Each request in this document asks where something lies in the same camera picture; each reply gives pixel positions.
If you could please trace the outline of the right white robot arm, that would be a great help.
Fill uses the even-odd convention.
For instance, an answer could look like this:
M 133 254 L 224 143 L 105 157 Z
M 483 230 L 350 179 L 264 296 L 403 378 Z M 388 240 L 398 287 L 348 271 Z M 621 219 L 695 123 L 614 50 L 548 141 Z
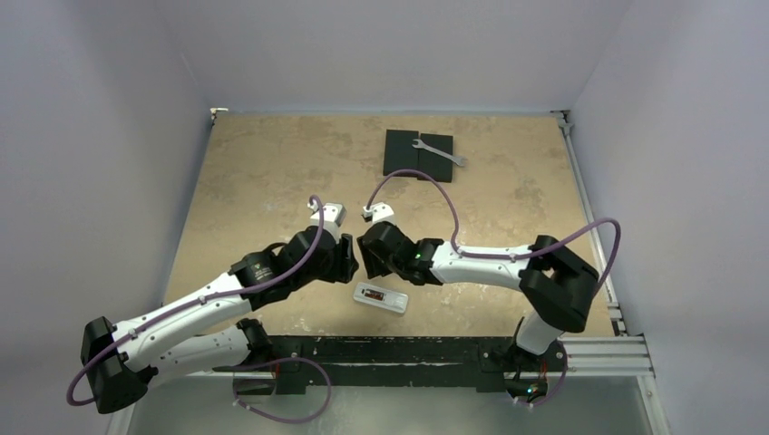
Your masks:
M 509 345 L 522 369 L 540 362 L 564 333 L 586 329 L 598 271 L 555 237 L 531 245 L 455 248 L 447 240 L 411 240 L 396 225 L 372 225 L 357 239 L 368 278 L 396 275 L 412 285 L 477 284 L 521 292 L 532 307 Z

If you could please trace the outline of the white remote control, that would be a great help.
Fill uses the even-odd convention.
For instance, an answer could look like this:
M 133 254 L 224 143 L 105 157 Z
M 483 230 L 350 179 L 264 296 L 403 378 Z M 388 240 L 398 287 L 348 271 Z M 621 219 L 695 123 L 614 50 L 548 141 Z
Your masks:
M 397 314 L 406 312 L 409 296 L 369 283 L 358 283 L 353 292 L 358 303 L 371 305 Z

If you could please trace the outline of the blue black battery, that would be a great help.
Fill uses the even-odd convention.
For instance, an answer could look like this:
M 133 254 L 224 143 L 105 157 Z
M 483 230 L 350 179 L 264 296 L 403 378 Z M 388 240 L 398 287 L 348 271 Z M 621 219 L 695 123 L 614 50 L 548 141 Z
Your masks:
M 383 301 L 385 299 L 385 293 L 376 291 L 373 289 L 365 289 L 362 291 L 362 295 L 366 298 Z

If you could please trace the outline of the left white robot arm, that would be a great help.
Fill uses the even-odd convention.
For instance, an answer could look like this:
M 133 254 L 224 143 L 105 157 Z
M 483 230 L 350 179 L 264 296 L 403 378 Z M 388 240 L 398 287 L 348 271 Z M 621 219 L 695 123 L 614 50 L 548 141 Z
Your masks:
M 199 290 L 147 314 L 119 322 L 97 317 L 84 327 L 83 368 L 67 401 L 111 414 L 192 372 L 295 364 L 297 352 L 281 352 L 262 323 L 247 315 L 315 281 L 348 284 L 358 267 L 351 235 L 311 225 L 286 243 L 244 255 Z M 88 382 L 91 398 L 75 399 L 80 380 Z

